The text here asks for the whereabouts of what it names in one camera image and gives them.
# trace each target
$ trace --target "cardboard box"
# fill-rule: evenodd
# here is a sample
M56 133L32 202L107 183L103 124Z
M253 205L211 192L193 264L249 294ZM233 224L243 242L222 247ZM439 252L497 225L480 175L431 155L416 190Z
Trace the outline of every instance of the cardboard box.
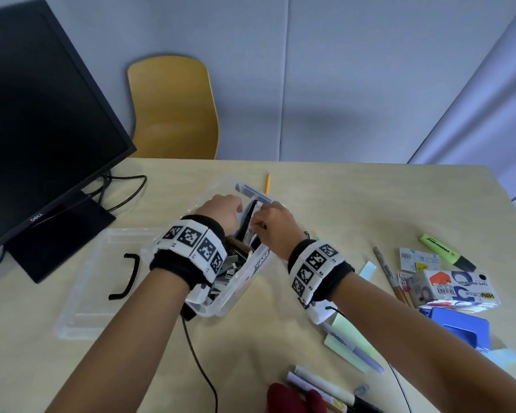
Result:
M501 304L483 272L421 270L407 279L407 285L417 308L477 313Z

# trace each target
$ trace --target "highlighter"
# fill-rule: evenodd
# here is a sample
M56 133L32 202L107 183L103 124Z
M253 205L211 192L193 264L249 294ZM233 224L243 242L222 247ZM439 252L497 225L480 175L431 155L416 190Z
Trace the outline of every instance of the highlighter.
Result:
M468 259L459 254L459 252L452 250L445 243L438 241L427 233L421 236L420 242L424 243L439 256L443 257L450 264L453 264L462 271L474 272L476 270L476 265L468 261Z

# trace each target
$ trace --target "person's left hand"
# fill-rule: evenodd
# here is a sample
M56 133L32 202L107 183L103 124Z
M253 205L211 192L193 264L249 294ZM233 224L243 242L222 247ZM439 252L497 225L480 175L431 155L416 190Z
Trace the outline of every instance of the person's left hand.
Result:
M195 214L208 216L217 221L224 229L226 235L231 235L239 229L237 213L243 211L243 202L235 195L216 194L212 200L199 207Z

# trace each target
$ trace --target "yellow chair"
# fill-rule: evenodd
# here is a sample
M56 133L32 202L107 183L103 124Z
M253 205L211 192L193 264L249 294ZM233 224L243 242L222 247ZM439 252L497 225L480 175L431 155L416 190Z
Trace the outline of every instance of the yellow chair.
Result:
M208 70L196 59L159 56L128 68L136 112L133 157L215 159L218 115Z

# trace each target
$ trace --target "monitor stand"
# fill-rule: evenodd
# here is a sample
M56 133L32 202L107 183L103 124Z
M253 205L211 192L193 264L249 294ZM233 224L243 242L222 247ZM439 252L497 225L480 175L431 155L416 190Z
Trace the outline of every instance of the monitor stand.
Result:
M44 215L51 216L35 222L5 245L37 284L116 219L83 192Z

